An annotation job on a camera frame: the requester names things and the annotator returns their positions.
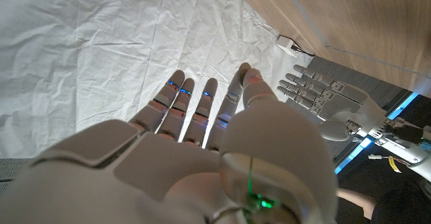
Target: cable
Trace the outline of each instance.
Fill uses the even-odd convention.
[[[301,48],[298,48],[298,47],[297,47],[297,46],[295,46],[295,45],[292,45],[290,48],[291,48],[292,50],[297,51],[297,52],[301,52],[301,53],[307,54],[307,55],[308,55],[308,56],[310,56],[310,57],[314,57],[314,54],[308,53],[308,52],[306,52],[306,51],[302,50]]]
[[[8,179],[0,179],[0,183],[3,183],[3,182],[12,182],[13,181],[13,179],[12,178],[8,178]]]
[[[392,156],[388,156],[388,157],[383,157],[383,156],[381,156],[381,155],[369,155],[368,156],[368,158],[369,159],[388,159],[388,158],[390,158],[390,157],[392,157]],[[392,157],[395,161],[397,161],[397,162],[399,162],[399,163],[402,163],[403,165],[406,165],[406,166],[411,166],[411,164],[410,163],[408,163],[408,162],[406,162],[405,160],[403,160],[403,159],[399,159],[399,158],[396,158],[396,157]]]

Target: robotic arm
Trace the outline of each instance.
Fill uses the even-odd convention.
[[[337,182],[323,140],[258,70],[245,63],[232,80],[211,151],[200,146],[217,82],[178,143],[194,86],[184,78],[175,72],[129,122],[101,122],[40,154],[0,200],[1,222],[331,222]]]
[[[431,133],[402,118],[387,118],[386,112],[357,87],[300,65],[294,65],[294,69],[310,81],[288,73],[286,78],[295,85],[281,80],[277,89],[324,120],[318,125],[323,138],[344,141],[353,134],[370,135],[376,139],[375,144],[398,155],[413,171],[431,181],[431,152],[423,148],[431,143]]]

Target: gray robotic hand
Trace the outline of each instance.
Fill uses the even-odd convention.
[[[278,90],[324,120],[318,125],[323,138],[345,141],[353,134],[365,137],[386,118],[386,112],[363,90],[300,65],[295,65],[294,69],[310,81],[288,73],[286,78],[296,85],[281,80]]]
[[[305,80],[286,74],[277,89],[324,120],[317,125],[321,136],[345,141],[350,135],[367,135],[374,143],[404,159],[410,168],[431,181],[431,134],[402,118],[388,119],[386,112],[363,90],[324,74],[294,65]]]
[[[324,142],[258,70],[244,63],[235,74],[207,149],[217,81],[178,142],[194,86],[184,78],[175,72],[129,122],[101,122],[41,153],[0,199],[0,222],[331,222],[337,181]]]

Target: white fabric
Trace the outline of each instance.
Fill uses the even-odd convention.
[[[210,77],[214,120],[242,62],[273,89],[310,62],[278,48],[243,0],[0,2],[0,158],[34,157],[97,122],[130,119],[177,69],[195,80],[187,126]]]

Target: wooden panel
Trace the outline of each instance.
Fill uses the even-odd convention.
[[[292,38],[311,52],[325,50],[291,0],[245,0],[281,35]]]
[[[333,62],[431,98],[430,78],[335,49],[330,54]]]
[[[293,0],[245,1],[300,47],[431,98],[431,0],[298,0],[309,20]]]
[[[299,0],[332,48],[431,74],[431,0]]]

